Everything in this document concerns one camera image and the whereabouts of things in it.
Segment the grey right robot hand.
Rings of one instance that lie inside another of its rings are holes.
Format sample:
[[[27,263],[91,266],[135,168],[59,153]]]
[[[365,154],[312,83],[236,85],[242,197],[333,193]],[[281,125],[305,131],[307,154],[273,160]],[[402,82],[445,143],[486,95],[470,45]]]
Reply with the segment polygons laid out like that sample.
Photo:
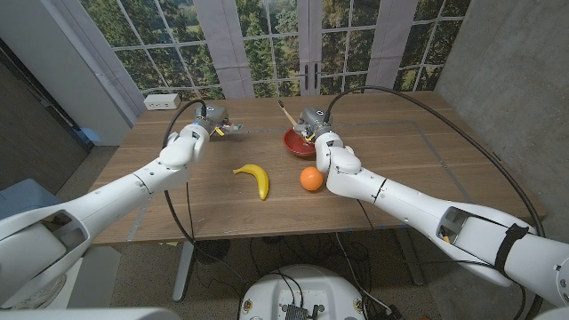
[[[326,122],[325,115],[326,113],[320,108],[304,108],[293,130],[306,141],[315,142],[320,135],[332,131],[332,118],[330,117]]]

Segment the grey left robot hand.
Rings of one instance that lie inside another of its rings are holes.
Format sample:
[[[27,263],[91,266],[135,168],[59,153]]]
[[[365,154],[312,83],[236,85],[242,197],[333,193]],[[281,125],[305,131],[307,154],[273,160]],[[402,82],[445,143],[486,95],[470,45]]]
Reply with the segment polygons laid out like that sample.
[[[198,107],[194,110],[194,117],[195,122],[204,127],[211,135],[217,133],[224,136],[226,133],[237,132],[243,128],[241,124],[232,123],[229,120],[228,111],[220,106]]]

